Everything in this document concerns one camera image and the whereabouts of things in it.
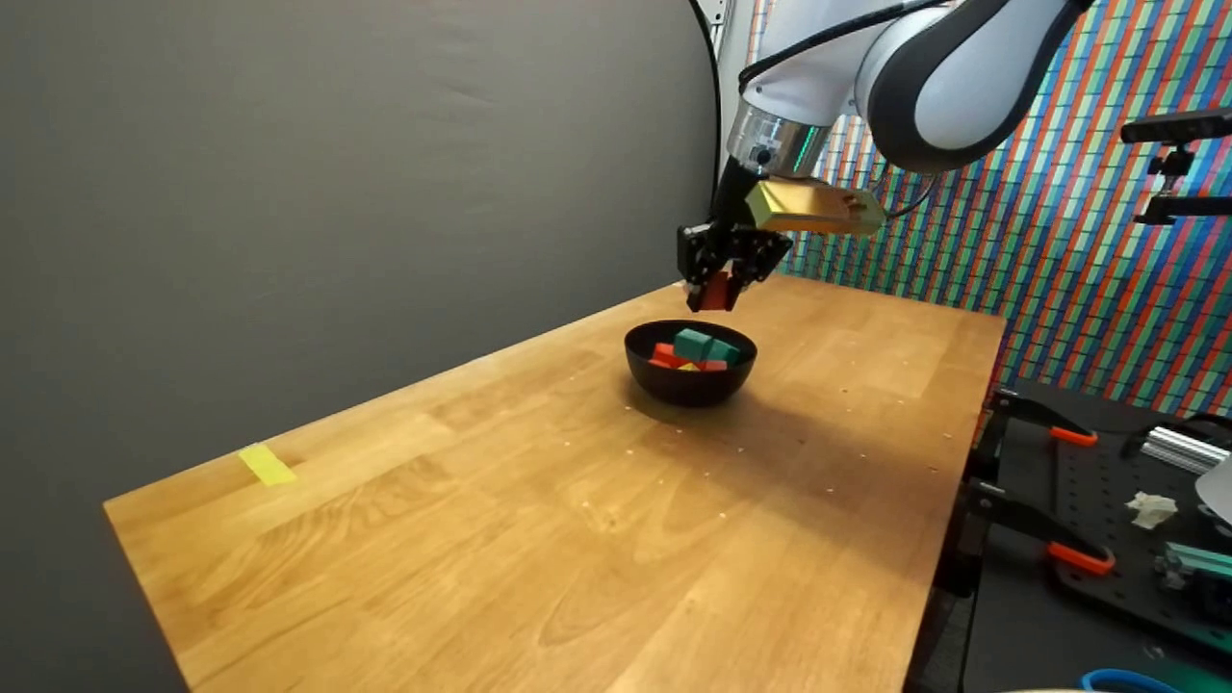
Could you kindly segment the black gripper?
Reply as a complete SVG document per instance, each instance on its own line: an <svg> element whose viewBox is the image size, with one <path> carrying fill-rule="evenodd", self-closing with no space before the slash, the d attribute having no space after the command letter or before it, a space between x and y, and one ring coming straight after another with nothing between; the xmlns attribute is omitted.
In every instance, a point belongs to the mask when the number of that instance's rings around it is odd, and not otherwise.
<svg viewBox="0 0 1232 693"><path fill-rule="evenodd" d="M767 281L793 249L784 236L763 231L752 221L745 193L753 186L760 173L729 159L708 216L676 231L676 275L686 281L689 311L704 311L699 289L717 275L729 275L731 298L742 298L752 284Z"/></svg>

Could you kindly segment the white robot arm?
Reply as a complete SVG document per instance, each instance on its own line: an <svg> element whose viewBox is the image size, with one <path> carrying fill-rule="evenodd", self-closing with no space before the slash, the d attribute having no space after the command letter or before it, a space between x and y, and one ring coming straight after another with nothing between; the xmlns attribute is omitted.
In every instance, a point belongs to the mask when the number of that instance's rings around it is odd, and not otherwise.
<svg viewBox="0 0 1232 693"><path fill-rule="evenodd" d="M711 23L717 187L676 231L693 311L731 311L802 231L862 236L890 207L825 182L816 159L853 109L884 164L962 168L1028 116L1062 39L1092 0L720 0Z"/></svg>

